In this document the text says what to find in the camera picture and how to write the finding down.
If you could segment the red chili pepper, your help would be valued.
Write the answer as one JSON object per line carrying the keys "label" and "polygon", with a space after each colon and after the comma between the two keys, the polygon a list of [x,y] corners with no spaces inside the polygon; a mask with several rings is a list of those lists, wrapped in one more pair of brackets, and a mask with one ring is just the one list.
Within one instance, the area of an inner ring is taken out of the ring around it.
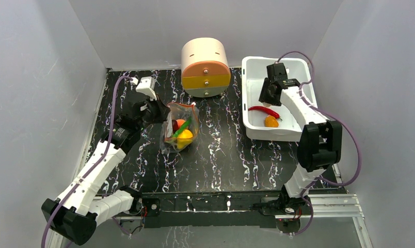
{"label": "red chili pepper", "polygon": [[264,106],[252,106],[250,108],[248,108],[249,111],[260,111],[263,112],[267,115],[271,115],[273,116],[275,119],[279,119],[280,115],[279,113],[277,113],[276,111],[268,108],[268,107],[264,107]]}

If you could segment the orange peach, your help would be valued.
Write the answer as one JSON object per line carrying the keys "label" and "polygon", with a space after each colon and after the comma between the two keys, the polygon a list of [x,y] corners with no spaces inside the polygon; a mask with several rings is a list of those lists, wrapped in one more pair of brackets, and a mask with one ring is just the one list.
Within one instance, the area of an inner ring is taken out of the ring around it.
{"label": "orange peach", "polygon": [[177,122],[178,128],[180,128],[185,123],[185,121],[186,120],[184,119],[177,119],[176,122]]}

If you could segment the green chili pepper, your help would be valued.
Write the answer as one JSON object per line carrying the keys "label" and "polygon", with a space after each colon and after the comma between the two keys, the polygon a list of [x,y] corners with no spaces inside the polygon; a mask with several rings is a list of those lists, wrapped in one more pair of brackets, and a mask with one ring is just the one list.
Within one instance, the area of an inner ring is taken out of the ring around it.
{"label": "green chili pepper", "polygon": [[172,135],[172,138],[177,138],[184,130],[188,129],[192,122],[192,118],[189,117],[185,123]]}

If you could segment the clear zip bag orange zipper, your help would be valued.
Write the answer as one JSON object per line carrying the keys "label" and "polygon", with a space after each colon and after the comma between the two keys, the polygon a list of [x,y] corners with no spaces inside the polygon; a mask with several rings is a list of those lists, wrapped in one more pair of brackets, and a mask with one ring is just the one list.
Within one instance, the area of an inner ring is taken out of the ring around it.
{"label": "clear zip bag orange zipper", "polygon": [[162,124],[160,148],[163,154],[178,153],[195,141],[199,133],[199,110],[195,102],[170,102]]}

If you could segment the yellow lemon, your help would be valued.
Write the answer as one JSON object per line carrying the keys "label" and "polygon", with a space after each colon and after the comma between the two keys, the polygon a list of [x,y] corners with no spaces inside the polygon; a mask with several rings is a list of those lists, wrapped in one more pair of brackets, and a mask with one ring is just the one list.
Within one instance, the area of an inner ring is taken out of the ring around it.
{"label": "yellow lemon", "polygon": [[189,144],[192,143],[193,138],[194,138],[193,133],[190,130],[188,129],[183,130],[176,139],[177,150],[182,150],[186,148]]}

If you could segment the small dark red fruit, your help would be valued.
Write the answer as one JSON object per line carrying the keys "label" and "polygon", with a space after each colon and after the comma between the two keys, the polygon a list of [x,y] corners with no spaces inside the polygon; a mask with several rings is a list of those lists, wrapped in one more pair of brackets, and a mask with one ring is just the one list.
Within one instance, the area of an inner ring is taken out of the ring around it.
{"label": "small dark red fruit", "polygon": [[177,132],[178,129],[180,128],[179,122],[177,120],[173,119],[171,121],[171,124],[172,124],[172,131],[173,131],[173,133]]}

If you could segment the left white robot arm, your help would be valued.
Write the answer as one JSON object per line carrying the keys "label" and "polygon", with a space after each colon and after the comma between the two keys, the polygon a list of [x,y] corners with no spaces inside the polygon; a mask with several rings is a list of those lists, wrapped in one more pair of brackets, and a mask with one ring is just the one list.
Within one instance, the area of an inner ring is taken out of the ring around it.
{"label": "left white robot arm", "polygon": [[106,220],[125,211],[130,215],[140,213],[141,193],[128,186],[102,200],[93,199],[112,170],[140,140],[142,130],[165,122],[169,113],[169,107],[159,96],[129,103],[119,115],[112,110],[109,129],[81,172],[55,200],[48,198],[42,204],[47,222],[44,233],[52,230],[76,245],[83,245]]}

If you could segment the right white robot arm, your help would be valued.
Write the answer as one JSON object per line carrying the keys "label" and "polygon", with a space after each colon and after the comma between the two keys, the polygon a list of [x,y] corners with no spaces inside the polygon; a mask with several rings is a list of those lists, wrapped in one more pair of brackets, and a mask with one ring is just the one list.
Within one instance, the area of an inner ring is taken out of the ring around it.
{"label": "right white robot arm", "polygon": [[292,214],[308,204],[309,188],[319,176],[341,158],[342,125],[329,120],[306,99],[303,85],[289,79],[283,63],[268,65],[259,100],[274,106],[285,106],[293,115],[301,136],[296,150],[298,160],[292,177],[282,187],[279,197],[253,205],[262,211],[273,209]]}

